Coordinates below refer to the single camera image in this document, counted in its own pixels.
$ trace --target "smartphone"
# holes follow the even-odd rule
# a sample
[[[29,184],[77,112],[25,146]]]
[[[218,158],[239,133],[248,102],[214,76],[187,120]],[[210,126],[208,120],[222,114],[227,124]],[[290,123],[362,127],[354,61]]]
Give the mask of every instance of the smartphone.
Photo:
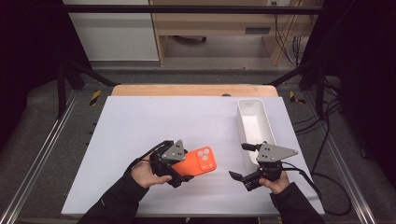
[[[172,168],[181,175],[202,175],[216,169],[215,156],[211,147],[201,147],[186,153],[186,160]]]

